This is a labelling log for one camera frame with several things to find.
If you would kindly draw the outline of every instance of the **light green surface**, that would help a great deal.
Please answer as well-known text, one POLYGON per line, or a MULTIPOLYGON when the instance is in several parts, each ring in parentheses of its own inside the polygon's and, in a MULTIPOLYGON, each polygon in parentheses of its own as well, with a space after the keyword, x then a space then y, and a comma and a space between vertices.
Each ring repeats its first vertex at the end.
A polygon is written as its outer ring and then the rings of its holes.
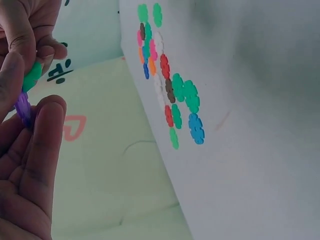
MULTIPOLYGON (((40 82, 30 101, 50 94, 66 100, 67 116, 87 117, 81 137, 62 142, 53 239, 189 240, 126 62, 119 58, 78 69, 59 85, 40 82)), ((78 127, 66 124, 73 132, 78 127)))

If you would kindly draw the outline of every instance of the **green plastic piece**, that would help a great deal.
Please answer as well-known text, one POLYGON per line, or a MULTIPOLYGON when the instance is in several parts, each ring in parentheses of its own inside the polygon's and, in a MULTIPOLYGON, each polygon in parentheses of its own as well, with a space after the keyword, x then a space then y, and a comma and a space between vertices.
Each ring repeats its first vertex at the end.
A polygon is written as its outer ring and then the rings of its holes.
POLYGON ((200 98, 198 97, 198 90, 191 80, 184 83, 183 95, 185 96, 185 103, 191 113, 199 112, 200 98))
POLYGON ((179 149, 178 136, 177 136, 176 130, 173 127, 170 127, 170 139, 171 139, 172 147, 176 150, 179 149))
POLYGON ((140 4, 138 6, 138 17, 140 22, 142 23, 148 22, 149 16, 148 16, 148 8, 146 4, 140 4))
POLYGON ((162 9, 159 3, 153 5, 153 20, 157 28, 162 26, 162 9))
POLYGON ((143 46, 150 57, 150 39, 145 38, 143 46))
POLYGON ((151 56, 150 47, 147 45, 143 46, 142 47, 142 54, 143 54, 144 60, 147 61, 149 59, 149 57, 151 56))
POLYGON ((42 75, 42 67, 39 62, 36 62, 31 71, 24 77, 22 91, 27 93, 30 89, 32 89, 36 84, 39 78, 42 75))
POLYGON ((145 40, 144 45, 149 47, 149 43, 152 39, 152 30, 149 22, 146 22, 144 25, 144 32, 145 32, 145 40))
POLYGON ((181 119, 181 112, 178 108, 178 105, 172 104, 171 111, 172 111, 173 122, 175 124, 175 127, 177 129, 181 129, 182 128, 182 119, 181 119))
POLYGON ((173 94, 179 102, 183 102, 185 100, 184 95, 184 80, 180 76, 179 73, 175 73, 172 76, 172 88, 173 94))

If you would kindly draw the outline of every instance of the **orange bead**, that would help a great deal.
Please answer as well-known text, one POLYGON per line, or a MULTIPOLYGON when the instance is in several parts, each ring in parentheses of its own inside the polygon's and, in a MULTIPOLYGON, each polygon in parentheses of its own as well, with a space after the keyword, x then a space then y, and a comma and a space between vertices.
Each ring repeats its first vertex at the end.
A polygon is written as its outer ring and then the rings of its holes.
POLYGON ((144 59, 144 55, 142 54, 142 48, 141 47, 139 47, 139 57, 140 57, 140 62, 142 64, 144 64, 145 63, 145 59, 144 59))
POLYGON ((155 64, 155 61, 152 59, 152 57, 149 57, 149 70, 152 76, 156 75, 157 73, 157 67, 155 64))

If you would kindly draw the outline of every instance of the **heart outline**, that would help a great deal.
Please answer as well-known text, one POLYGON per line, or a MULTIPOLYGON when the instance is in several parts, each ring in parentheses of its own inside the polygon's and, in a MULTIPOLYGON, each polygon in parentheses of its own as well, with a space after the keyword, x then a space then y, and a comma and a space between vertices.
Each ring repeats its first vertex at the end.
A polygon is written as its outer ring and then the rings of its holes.
POLYGON ((72 132, 72 126, 70 125, 63 125, 63 132, 64 132, 64 140, 67 142, 74 142, 77 140, 83 131, 85 130, 85 126, 87 123, 87 117, 84 115, 69 115, 65 117, 64 122, 69 121, 79 121, 79 125, 77 130, 75 131, 74 135, 71 134, 72 132))

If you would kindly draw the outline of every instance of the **purple bead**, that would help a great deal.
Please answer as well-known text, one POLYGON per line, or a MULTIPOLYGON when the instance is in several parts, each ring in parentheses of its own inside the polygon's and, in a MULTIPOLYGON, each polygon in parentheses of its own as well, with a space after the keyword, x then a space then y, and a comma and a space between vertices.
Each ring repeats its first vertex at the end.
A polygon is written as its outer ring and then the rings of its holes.
POLYGON ((16 112, 22 119, 22 123, 29 128, 31 126, 31 105, 28 102, 28 94, 22 92, 14 105, 16 112))

